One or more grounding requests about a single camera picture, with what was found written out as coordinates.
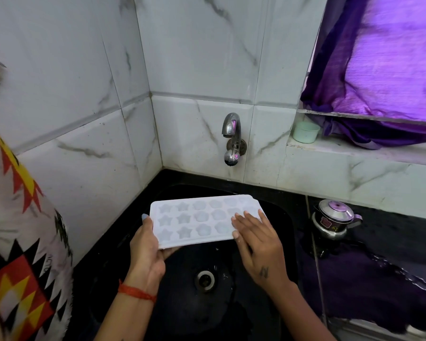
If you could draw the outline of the person's left hand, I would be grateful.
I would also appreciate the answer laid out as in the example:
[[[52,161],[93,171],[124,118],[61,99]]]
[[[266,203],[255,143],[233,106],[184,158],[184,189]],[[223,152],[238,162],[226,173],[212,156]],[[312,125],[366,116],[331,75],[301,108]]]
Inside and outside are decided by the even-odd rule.
[[[130,241],[130,266],[125,281],[136,287],[157,284],[165,274],[165,260],[181,247],[159,249],[155,236],[155,247],[142,243],[141,226]]]

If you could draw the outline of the person's right hand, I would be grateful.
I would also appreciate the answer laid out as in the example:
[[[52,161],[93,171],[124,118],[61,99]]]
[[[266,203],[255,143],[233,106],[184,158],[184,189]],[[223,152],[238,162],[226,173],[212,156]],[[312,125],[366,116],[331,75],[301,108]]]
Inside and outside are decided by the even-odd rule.
[[[239,231],[248,243],[252,253],[253,267],[244,268],[253,281],[268,293],[269,289],[288,278],[283,245],[276,230],[274,235],[267,235],[266,239],[258,239],[253,234],[248,234],[246,228],[243,228],[239,222],[238,213],[231,218],[231,221],[234,229]]]

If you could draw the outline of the white ice cube tray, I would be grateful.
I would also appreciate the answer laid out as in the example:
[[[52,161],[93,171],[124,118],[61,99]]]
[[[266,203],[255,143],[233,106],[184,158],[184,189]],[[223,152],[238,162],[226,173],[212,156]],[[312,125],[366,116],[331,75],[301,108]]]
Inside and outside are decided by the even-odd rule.
[[[245,211],[258,218],[263,210],[248,194],[154,201],[149,217],[159,249],[233,239],[231,218]]]

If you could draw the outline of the person's left forearm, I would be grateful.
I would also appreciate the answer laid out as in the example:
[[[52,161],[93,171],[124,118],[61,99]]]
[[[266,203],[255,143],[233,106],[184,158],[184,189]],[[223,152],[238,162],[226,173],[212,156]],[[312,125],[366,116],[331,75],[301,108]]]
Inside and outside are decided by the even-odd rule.
[[[136,287],[124,280],[125,285]],[[139,288],[157,296],[160,282]],[[94,341],[143,341],[155,303],[117,293]]]

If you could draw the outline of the person's right forearm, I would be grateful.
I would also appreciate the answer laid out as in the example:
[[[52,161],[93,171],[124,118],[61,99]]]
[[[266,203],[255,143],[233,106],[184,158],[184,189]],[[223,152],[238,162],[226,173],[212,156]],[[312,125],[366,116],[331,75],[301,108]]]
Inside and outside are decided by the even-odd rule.
[[[294,341],[337,341],[288,278],[268,291]]]

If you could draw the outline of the sink drain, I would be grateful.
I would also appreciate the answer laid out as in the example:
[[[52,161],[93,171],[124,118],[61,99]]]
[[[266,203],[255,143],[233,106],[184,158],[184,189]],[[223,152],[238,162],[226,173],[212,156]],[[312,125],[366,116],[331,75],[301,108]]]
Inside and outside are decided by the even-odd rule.
[[[216,277],[210,270],[202,270],[194,277],[194,285],[202,293],[210,292],[216,285]]]

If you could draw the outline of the black sink basin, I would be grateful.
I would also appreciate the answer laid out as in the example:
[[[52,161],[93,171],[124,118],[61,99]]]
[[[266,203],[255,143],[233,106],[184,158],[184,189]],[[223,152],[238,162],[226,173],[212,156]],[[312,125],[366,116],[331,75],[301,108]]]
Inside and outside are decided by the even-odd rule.
[[[232,195],[217,189],[178,184],[157,200]],[[279,206],[259,201],[283,244],[290,279],[297,282],[292,218]],[[90,325],[76,337],[93,341],[129,268],[125,242],[94,281],[90,293]],[[216,285],[202,293],[194,277],[210,270]],[[209,242],[182,247],[166,260],[156,305],[145,341],[293,341],[274,304],[244,269],[235,241]]]

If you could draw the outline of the orange thread wristband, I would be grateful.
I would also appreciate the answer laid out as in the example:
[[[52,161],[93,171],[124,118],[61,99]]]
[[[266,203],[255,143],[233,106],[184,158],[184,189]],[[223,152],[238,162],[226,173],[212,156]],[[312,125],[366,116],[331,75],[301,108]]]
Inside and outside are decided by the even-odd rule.
[[[155,303],[157,301],[157,297],[153,296],[139,288],[131,287],[128,285],[125,285],[123,281],[119,280],[119,286],[118,286],[118,293],[125,294],[127,296],[140,299],[140,300],[147,300]]]

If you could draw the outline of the small steel kettle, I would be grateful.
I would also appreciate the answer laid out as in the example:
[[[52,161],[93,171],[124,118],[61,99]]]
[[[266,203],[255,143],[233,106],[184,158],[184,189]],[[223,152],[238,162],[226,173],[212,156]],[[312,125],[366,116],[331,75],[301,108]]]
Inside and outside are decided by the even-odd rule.
[[[324,199],[314,206],[313,229],[330,241],[341,241],[347,231],[363,223],[363,218],[343,202]]]

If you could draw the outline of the mint green plastic cup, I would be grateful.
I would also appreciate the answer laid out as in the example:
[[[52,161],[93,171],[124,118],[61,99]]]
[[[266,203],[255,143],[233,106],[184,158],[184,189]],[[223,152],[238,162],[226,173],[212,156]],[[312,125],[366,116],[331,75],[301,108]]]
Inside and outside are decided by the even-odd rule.
[[[320,129],[316,123],[300,121],[296,123],[292,137],[299,143],[312,144],[316,141]]]

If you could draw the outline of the patterned hanging cloth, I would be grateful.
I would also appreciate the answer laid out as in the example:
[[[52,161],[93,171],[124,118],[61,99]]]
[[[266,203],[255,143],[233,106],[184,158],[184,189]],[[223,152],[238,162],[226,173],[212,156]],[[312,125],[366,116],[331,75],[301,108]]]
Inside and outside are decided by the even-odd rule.
[[[72,301],[62,216],[0,137],[0,341],[62,341]]]

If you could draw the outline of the purple curtain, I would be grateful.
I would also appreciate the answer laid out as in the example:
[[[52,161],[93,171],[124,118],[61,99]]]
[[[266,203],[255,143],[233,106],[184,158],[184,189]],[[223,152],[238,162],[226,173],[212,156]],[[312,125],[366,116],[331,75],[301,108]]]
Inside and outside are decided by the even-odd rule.
[[[329,0],[301,102],[323,136],[365,149],[426,143],[426,0]]]

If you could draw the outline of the chrome wall tap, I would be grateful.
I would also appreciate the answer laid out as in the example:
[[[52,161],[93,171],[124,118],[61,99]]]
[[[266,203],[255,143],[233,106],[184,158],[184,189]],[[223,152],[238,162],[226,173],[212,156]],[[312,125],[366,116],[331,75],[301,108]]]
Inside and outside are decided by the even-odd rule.
[[[237,113],[229,113],[222,125],[223,137],[229,139],[226,144],[224,162],[228,166],[235,166],[239,159],[246,154],[247,144],[242,139],[242,129],[240,117]]]

